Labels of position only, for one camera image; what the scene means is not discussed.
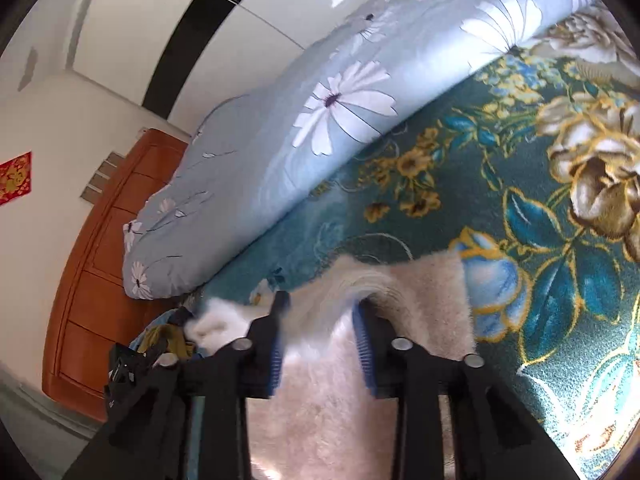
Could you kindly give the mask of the orange wooden headboard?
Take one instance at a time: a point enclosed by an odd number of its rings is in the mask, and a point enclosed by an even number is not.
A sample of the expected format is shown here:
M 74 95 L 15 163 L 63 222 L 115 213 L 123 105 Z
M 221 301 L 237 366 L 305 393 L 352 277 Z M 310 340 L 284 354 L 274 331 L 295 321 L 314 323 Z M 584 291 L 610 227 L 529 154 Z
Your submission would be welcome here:
M 122 227 L 178 167 L 186 142 L 146 130 L 106 181 L 67 259 L 52 306 L 42 391 L 64 408 L 106 419 L 103 387 L 113 344 L 129 344 L 174 303 L 133 300 L 122 287 Z

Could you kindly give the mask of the beige fuzzy patterned sweater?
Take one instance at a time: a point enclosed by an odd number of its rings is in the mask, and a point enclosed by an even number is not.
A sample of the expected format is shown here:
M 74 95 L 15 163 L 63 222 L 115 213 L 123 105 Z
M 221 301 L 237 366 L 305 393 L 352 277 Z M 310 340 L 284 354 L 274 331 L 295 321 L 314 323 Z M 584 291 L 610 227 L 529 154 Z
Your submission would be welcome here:
M 290 297 L 280 386 L 247 404 L 253 477 L 390 478 L 397 408 L 364 382 L 352 308 L 371 299 L 399 336 L 460 360 L 475 349 L 461 257 L 447 250 L 386 266 L 341 255 Z

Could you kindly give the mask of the olive green knit garment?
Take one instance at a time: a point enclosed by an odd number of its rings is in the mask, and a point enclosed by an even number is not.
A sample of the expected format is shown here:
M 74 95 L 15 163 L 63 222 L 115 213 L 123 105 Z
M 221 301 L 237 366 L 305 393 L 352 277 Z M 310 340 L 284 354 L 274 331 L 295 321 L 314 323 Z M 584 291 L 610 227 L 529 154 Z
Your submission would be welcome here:
M 182 327 L 172 324 L 160 324 L 144 331 L 137 352 L 171 353 L 180 361 L 187 361 L 194 355 L 194 348 L 194 343 L 186 339 Z

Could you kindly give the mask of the wall switch panel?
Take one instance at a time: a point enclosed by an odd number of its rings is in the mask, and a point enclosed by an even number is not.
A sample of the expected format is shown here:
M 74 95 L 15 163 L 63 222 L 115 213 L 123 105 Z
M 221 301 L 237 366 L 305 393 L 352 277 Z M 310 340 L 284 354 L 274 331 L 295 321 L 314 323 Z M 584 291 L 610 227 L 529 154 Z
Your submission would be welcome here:
M 111 152 L 111 154 L 101 162 L 98 170 L 96 170 L 88 184 L 82 190 L 80 198 L 91 205 L 95 205 L 104 194 L 111 178 L 114 177 L 117 169 L 122 166 L 124 160 L 125 157 L 121 154 Z

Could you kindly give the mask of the red wall decoration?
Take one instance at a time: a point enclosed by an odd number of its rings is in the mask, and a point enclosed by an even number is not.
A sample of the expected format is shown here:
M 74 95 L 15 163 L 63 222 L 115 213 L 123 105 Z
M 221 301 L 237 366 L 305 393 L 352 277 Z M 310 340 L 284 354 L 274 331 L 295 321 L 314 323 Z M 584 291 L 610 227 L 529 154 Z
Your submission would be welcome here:
M 0 165 L 0 205 L 32 190 L 32 153 L 14 157 Z

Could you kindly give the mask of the light blue daisy quilt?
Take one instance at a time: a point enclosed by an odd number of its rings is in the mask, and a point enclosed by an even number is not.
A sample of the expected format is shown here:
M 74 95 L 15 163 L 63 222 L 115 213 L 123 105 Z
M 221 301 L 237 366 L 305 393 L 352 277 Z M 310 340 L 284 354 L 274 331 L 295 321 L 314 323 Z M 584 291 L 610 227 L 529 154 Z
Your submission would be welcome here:
M 124 227 L 124 291 L 192 292 L 365 146 L 593 1 L 363 3 L 271 84 L 206 116 Z

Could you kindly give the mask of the white black-striped wardrobe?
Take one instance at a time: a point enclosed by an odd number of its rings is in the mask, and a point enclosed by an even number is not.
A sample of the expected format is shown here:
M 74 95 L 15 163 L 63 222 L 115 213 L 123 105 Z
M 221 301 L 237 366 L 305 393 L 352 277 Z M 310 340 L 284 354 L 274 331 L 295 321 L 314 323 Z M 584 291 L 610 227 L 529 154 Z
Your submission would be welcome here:
M 84 0 L 70 67 L 184 132 L 367 0 Z

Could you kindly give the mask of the teal floral bed blanket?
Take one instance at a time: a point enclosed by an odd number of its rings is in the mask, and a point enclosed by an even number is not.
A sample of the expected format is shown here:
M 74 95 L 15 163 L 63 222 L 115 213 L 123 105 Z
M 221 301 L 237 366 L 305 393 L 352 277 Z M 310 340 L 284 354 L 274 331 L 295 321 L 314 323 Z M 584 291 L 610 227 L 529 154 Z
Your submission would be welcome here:
M 196 296 L 293 288 L 347 252 L 460 252 L 480 354 L 585 479 L 639 421 L 639 62 L 601 3 L 322 181 Z

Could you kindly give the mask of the black garment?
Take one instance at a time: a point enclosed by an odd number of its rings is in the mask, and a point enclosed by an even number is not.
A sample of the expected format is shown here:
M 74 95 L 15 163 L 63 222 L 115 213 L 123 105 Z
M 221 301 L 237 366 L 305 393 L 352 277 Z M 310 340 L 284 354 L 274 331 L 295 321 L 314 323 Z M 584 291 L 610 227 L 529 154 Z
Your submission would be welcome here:
M 155 325 L 172 324 L 182 328 L 186 326 L 186 322 L 192 320 L 192 312 L 180 307 L 171 309 L 161 314 L 156 320 L 152 321 L 144 330 Z M 114 344 L 108 355 L 108 381 L 104 387 L 104 401 L 107 414 L 122 404 L 128 393 L 130 393 L 137 384 L 154 366 L 173 366 L 180 360 L 171 353 L 160 353 L 149 351 L 148 353 L 137 352 L 138 345 L 142 339 L 144 331 L 130 344 Z

